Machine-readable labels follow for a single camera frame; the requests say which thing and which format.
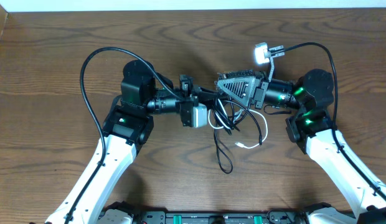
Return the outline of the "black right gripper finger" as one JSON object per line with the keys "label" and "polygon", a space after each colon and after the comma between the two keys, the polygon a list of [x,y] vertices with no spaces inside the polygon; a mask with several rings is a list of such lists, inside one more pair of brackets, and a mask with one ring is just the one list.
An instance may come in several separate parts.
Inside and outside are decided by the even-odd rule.
{"label": "black right gripper finger", "polygon": [[221,72],[218,73],[218,80],[224,80],[228,78],[242,78],[242,77],[255,77],[257,79],[261,79],[261,72],[257,72],[254,70],[239,70],[239,71],[231,71],[231,72]]}
{"label": "black right gripper finger", "polygon": [[256,81],[255,77],[221,79],[217,81],[217,88],[243,106],[248,106],[256,87]]}

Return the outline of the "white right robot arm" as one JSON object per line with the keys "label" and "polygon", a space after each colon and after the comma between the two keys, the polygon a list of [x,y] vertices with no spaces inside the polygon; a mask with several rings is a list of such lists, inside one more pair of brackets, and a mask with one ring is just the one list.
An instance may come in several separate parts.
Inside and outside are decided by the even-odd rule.
{"label": "white right robot arm", "polygon": [[216,85],[244,106],[296,110],[286,119],[290,141],[326,172],[358,223],[386,223],[386,185],[348,146],[327,111],[337,103],[331,73],[314,69],[292,83],[242,70],[221,73]]}

